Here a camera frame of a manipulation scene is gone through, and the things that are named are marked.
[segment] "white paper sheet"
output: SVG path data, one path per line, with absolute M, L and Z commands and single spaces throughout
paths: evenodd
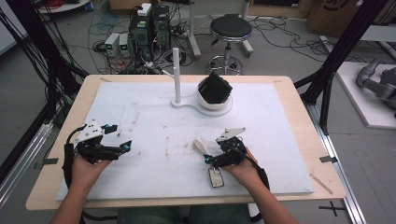
M 181 95 L 193 94 L 196 86 L 183 83 Z M 105 169 L 88 198 L 247 195 L 225 171 L 225 186 L 213 189 L 209 166 L 192 146 L 197 139 L 209 154 L 219 155 L 216 138 L 225 128 L 241 127 L 247 130 L 239 136 L 266 170 L 273 193 L 313 192 L 274 85 L 232 86 L 232 110 L 220 118 L 210 118 L 193 108 L 173 108 L 173 83 L 103 83 L 86 122 L 96 119 L 101 125 L 119 125 L 117 132 L 105 135 L 102 144 L 116 147 L 132 140 L 132 150 Z M 65 194 L 63 184 L 57 200 Z

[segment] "power supply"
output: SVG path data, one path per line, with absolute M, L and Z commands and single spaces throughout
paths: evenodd
M 156 35 L 157 47 L 161 49 L 171 48 L 170 24 L 169 24 L 169 6 L 157 6 L 154 8 L 152 15 L 154 23 L 154 32 Z
M 105 42 L 105 47 L 109 57 L 117 57 L 120 53 L 120 34 L 111 34 Z
M 134 15 L 129 26 L 132 45 L 134 47 L 134 56 L 138 62 L 153 60 L 151 45 L 153 41 L 153 25 L 151 19 L 152 8 L 146 16 Z
M 122 57 L 131 57 L 131 41 L 128 34 L 120 34 L 120 53 Z

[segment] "electronic equipment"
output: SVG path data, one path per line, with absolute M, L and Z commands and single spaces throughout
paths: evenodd
M 152 15 L 156 45 L 161 49 L 171 48 L 169 6 L 157 6 Z
M 80 131 L 76 138 L 76 148 L 81 156 L 88 162 L 95 164 L 101 160 L 115 161 L 119 156 L 131 150 L 132 141 L 122 143 L 118 147 L 106 147 L 101 144 L 104 134 L 114 133 L 117 125 L 100 126 L 93 120 L 91 123 L 78 129 Z
M 134 56 L 137 62 L 151 62 L 153 55 L 151 45 L 154 36 L 154 30 L 151 19 L 152 9 L 147 16 L 133 15 L 129 26 L 129 33 L 134 47 Z
M 237 137 L 238 134 L 244 132 L 246 128 L 225 129 L 216 142 L 219 144 L 222 154 L 212 156 L 204 154 L 205 163 L 211 164 L 213 167 L 224 167 L 229 165 L 238 165 L 243 159 L 247 159 L 256 168 L 262 183 L 270 189 L 267 173 L 257 162 L 249 157 L 247 148 L 242 142 L 242 138 Z
M 269 5 L 280 7 L 297 7 L 300 0 L 254 0 L 255 5 Z
M 138 16 L 147 16 L 151 11 L 151 4 L 150 3 L 143 3 L 142 9 L 137 10 Z
M 128 34 L 120 34 L 120 53 L 122 57 L 131 57 L 131 41 Z
M 120 34 L 111 34 L 105 42 L 105 48 L 109 57 L 117 57 L 120 53 Z

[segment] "white stand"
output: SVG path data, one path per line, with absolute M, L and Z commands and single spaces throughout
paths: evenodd
M 194 108 L 199 113 L 209 116 L 209 117 L 213 117 L 213 118 L 226 115 L 233 108 L 233 98 L 231 95 L 229 96 L 231 99 L 227 102 L 227 104 L 222 109 L 210 110 L 210 109 L 204 108 L 203 106 L 201 106 L 199 104 L 196 94 L 197 93 L 195 93 L 191 96 L 183 96 L 181 98 L 180 103 L 177 103 L 176 99 L 174 98 L 174 99 L 172 99 L 172 106 L 174 108 L 182 108 L 182 107 Z
M 187 31 L 187 35 L 190 40 L 190 45 L 192 48 L 192 52 L 194 53 L 194 59 L 198 59 L 201 57 L 201 51 L 199 50 L 197 40 L 195 39 L 194 35 L 194 0 L 190 0 L 190 30 Z
M 209 116 L 209 117 L 221 117 L 228 112 L 230 112 L 231 108 L 233 107 L 233 98 L 230 95 L 229 99 L 224 106 L 220 109 L 207 109 L 203 107 L 199 101 L 197 92 L 191 96 L 180 96 L 180 64 L 179 64 L 179 55 L 178 55 L 178 48 L 173 48 L 173 62 L 174 62 L 174 75 L 171 76 L 175 80 L 175 98 L 172 99 L 172 106 L 174 108 L 181 108 L 181 107 L 191 107 L 196 109 L 199 113 Z

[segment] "small white device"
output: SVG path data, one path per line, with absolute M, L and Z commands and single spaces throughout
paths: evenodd
M 105 48 L 109 57 L 117 57 L 120 53 L 120 34 L 111 34 L 105 42 Z
M 120 34 L 120 53 L 122 57 L 131 57 L 131 44 L 128 34 Z
M 147 16 L 149 14 L 149 11 L 151 10 L 151 4 L 150 3 L 143 3 L 142 8 L 137 11 L 138 16 Z
M 246 128 L 236 128 L 236 129 L 225 129 L 224 132 L 221 134 L 220 137 L 216 139 L 216 142 L 222 142 L 229 140 L 238 134 L 244 132 Z

